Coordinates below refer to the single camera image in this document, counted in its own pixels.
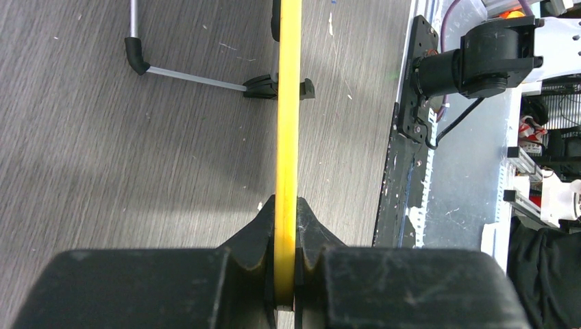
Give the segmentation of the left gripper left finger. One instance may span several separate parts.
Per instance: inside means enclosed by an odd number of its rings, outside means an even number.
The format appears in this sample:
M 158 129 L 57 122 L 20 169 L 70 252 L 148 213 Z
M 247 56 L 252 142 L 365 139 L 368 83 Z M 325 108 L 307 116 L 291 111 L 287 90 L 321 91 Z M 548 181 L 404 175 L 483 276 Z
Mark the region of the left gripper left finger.
M 229 252 L 219 320 L 223 328 L 275 328 L 273 238 L 275 196 L 219 246 Z

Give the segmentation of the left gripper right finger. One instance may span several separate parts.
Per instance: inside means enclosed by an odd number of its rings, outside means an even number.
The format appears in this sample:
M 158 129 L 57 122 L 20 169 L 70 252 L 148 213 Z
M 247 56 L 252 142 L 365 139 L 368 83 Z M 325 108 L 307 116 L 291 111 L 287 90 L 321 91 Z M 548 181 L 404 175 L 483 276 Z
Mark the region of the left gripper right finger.
M 308 202 L 297 199 L 294 327 L 325 328 L 327 289 L 325 253 L 345 244 L 316 217 Z

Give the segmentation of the yellow framed whiteboard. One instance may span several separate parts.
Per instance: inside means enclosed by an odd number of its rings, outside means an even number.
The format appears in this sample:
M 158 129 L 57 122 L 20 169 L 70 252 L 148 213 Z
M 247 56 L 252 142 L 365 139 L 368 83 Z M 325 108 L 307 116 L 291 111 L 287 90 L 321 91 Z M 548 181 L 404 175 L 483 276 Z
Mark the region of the yellow framed whiteboard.
M 151 66 L 143 56 L 138 32 L 137 1 L 129 3 L 129 35 L 124 40 L 127 62 L 138 75 L 162 75 L 237 90 L 247 98 L 277 101 L 273 292 L 275 303 L 282 308 L 291 307 L 295 299 L 299 105 L 302 99 L 313 97 L 312 82 L 300 80 L 301 14 L 301 1 L 273 2 L 271 34 L 275 49 L 271 73 L 244 84 L 222 82 Z

